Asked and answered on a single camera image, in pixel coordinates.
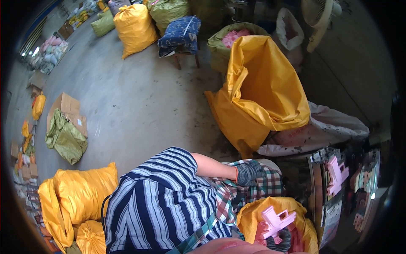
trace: pink foam gun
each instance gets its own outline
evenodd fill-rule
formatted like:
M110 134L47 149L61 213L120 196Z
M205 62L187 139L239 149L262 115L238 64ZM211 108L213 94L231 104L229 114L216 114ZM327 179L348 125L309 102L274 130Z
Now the pink foam gun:
M333 156L330 161L327 163L328 172L330 173L330 182L327 188L327 194L336 195L341 190L341 184L348 177L348 167L344 166L344 162L338 165L337 157Z
M291 224L296 218L296 212L288 214L287 210L276 214L273 206L265 209L261 215L264 221L258 223L255 236L255 241L259 244L263 244L263 241L270 236L274 238L276 244L279 244L282 240L278 237L278 232Z

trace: person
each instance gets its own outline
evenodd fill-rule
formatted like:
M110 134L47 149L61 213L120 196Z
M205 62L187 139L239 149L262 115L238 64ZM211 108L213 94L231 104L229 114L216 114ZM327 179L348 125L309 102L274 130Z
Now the person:
M247 202L282 189L279 172L256 161L168 148L121 177L103 220L106 253L279 253L245 242L235 221Z

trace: person's arm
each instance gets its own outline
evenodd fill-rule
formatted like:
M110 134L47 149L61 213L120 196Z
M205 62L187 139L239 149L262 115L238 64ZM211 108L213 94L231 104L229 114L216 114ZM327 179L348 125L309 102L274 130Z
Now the person's arm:
M235 180L237 170L235 167L224 165L215 159L202 154L190 153L197 162L197 176L222 177Z

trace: wall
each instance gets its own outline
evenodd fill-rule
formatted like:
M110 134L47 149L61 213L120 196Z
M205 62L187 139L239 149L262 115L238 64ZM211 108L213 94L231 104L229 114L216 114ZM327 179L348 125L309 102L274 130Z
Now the wall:
M341 16L332 19L319 46L305 57L299 77L308 100L359 118L379 141L387 140L391 96L396 91L389 50L359 0L339 2ZM297 18L305 32L306 52L313 29L301 13Z
M69 13L71 13L75 8L79 7L79 3L83 2L82 0L64 0L63 4ZM47 15L47 21L45 21L44 28L42 29L42 36L44 38L49 38L54 34L55 31L58 31L59 28L65 23L67 15L59 7L53 9Z

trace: wooden stool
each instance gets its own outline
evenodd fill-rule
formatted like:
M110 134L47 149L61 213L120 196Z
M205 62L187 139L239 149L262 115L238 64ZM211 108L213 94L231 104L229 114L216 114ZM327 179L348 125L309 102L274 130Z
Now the wooden stool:
M197 41L197 49L199 50L199 41ZM182 51L184 50L183 46L179 46L176 50L175 50L175 54L173 54L173 58L175 58L175 65L176 68L181 69L180 67L180 63L179 63L179 59L178 56L188 56L188 55L192 55L192 53L190 53L189 51ZM199 63L199 57L196 55L194 55L194 59L196 61L196 66L199 69L200 68L200 63Z

